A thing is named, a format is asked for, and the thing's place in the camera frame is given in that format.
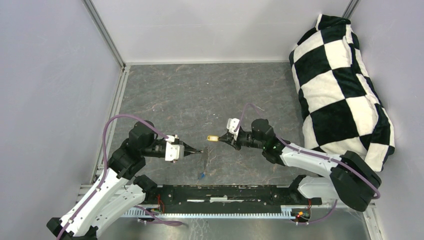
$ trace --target folded blanket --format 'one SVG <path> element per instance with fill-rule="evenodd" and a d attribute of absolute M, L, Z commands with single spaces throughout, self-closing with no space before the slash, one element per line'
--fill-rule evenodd
<path fill-rule="evenodd" d="M 289 60 L 305 147 L 334 154 L 353 151 L 379 172 L 395 151 L 395 137 L 359 49 L 348 19 L 320 14 Z"/>

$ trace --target gray wall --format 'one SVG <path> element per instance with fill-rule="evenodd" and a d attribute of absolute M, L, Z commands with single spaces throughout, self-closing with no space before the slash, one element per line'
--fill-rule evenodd
<path fill-rule="evenodd" d="M 422 239 L 424 228 L 424 1 L 362 0 L 352 16 L 363 60 L 393 121 L 377 209 L 388 240 Z"/>
<path fill-rule="evenodd" d="M 281 61 L 349 0 L 93 0 L 126 62 Z"/>
<path fill-rule="evenodd" d="M 0 239 L 46 228 L 88 183 L 120 68 L 80 0 L 0 3 Z"/>

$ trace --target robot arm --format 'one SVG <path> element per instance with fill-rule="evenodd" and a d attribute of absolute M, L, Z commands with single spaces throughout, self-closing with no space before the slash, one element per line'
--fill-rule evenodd
<path fill-rule="evenodd" d="M 298 191 L 305 198 L 339 199 L 352 209 L 365 211 L 375 192 L 343 165 L 351 167 L 376 189 L 382 183 L 377 174 L 354 152 L 347 151 L 344 155 L 328 154 L 305 149 L 287 140 L 282 140 L 282 143 L 266 119 L 254 120 L 250 132 L 241 127 L 237 129 L 238 124 L 237 118 L 230 118 L 227 133 L 221 137 L 208 136 L 208 140 L 224 142 L 236 150 L 240 150 L 242 146 L 262 149 L 262 155 L 272 164 L 297 167 L 322 176 L 303 177 Z"/>
<path fill-rule="evenodd" d="M 112 196 L 127 184 L 145 165 L 145 157 L 165 158 L 167 162 L 176 162 L 190 154 L 201 153 L 183 141 L 177 135 L 168 135 L 167 139 L 157 140 L 155 133 L 137 122 L 108 160 L 107 172 L 100 175 L 93 186 L 68 213 L 61 218 L 52 218 L 47 227 L 58 236 L 62 228 L 64 240 L 95 240 L 117 218 L 133 206 L 145 200 L 146 193 L 157 185 L 145 175 L 135 178 L 133 184 L 121 195 L 111 201 Z M 71 216 L 88 199 L 73 220 Z"/>

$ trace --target checkered pattern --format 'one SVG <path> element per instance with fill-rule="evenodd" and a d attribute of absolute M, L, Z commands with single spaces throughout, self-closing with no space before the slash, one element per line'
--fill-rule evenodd
<path fill-rule="evenodd" d="M 348 19 L 319 15 L 289 56 L 305 147 L 353 151 L 376 172 L 395 151 L 392 122 L 378 98 Z"/>

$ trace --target robotic arm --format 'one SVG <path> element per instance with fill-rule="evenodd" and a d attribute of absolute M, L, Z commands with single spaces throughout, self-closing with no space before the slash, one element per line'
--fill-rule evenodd
<path fill-rule="evenodd" d="M 244 131 L 241 127 L 237 129 L 239 122 L 237 118 L 230 118 L 226 134 L 221 137 L 210 135 L 207 139 L 229 144 L 236 150 L 242 146 L 262 149 L 262 155 L 272 164 L 297 167 L 322 176 L 302 176 L 298 191 L 305 198 L 338 199 L 350 208 L 363 212 L 374 198 L 375 191 L 356 174 L 365 178 L 375 189 L 382 183 L 377 174 L 352 151 L 338 155 L 305 149 L 287 140 L 280 141 L 266 119 L 254 120 L 252 131 Z"/>
<path fill-rule="evenodd" d="M 98 183 L 103 179 L 104 172 L 68 213 L 61 218 L 50 219 L 47 223 L 49 230 L 57 237 L 65 228 L 61 236 L 63 240 L 97 239 L 104 229 L 127 210 L 142 203 L 149 190 L 157 187 L 147 176 L 141 175 L 135 178 L 124 193 L 110 201 L 146 165 L 145 157 L 165 158 L 167 162 L 176 162 L 190 154 L 202 152 L 181 141 L 177 135 L 168 135 L 167 139 L 160 140 L 157 137 L 150 128 L 137 122 L 129 132 L 129 137 L 108 160 L 109 168 L 101 188 L 98 188 Z M 86 205 L 70 220 L 88 198 L 90 199 Z"/>

